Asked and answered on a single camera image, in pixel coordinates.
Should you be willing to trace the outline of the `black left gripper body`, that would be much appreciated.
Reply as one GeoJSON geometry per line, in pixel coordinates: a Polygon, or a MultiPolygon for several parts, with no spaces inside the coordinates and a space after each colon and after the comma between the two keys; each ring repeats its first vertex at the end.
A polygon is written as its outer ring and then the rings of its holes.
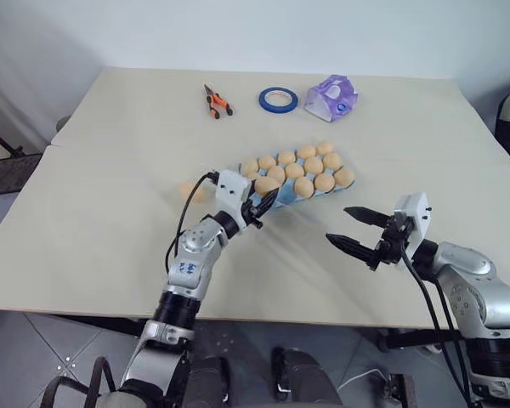
{"type": "Polygon", "coordinates": [[[238,218],[240,221],[239,229],[246,230],[250,226],[253,226],[257,230],[262,229],[264,224],[259,218],[260,214],[258,207],[253,205],[251,198],[248,198],[241,204],[240,207],[240,216],[238,218]]]}

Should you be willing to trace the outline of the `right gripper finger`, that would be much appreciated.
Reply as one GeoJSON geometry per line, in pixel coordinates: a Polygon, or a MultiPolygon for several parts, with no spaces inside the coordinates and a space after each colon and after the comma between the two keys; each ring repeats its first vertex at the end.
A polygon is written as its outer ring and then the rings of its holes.
{"type": "Polygon", "coordinates": [[[326,234],[326,239],[338,250],[365,264],[379,264],[379,259],[374,249],[363,246],[346,235],[326,234]]]}
{"type": "Polygon", "coordinates": [[[343,210],[349,216],[363,224],[375,225],[382,229],[386,228],[388,221],[391,219],[389,215],[366,207],[345,207],[343,210]]]}

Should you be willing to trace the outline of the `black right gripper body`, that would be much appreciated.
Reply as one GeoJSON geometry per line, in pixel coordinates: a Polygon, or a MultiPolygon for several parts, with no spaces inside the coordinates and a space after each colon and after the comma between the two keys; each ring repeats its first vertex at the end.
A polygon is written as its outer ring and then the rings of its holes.
{"type": "Polygon", "coordinates": [[[375,217],[376,226],[382,227],[380,241],[374,248],[374,253],[366,262],[370,270],[376,270],[380,263],[397,264],[402,259],[402,252],[407,246],[408,238],[413,231],[413,219],[406,218],[397,222],[395,216],[379,214],[375,217]]]}

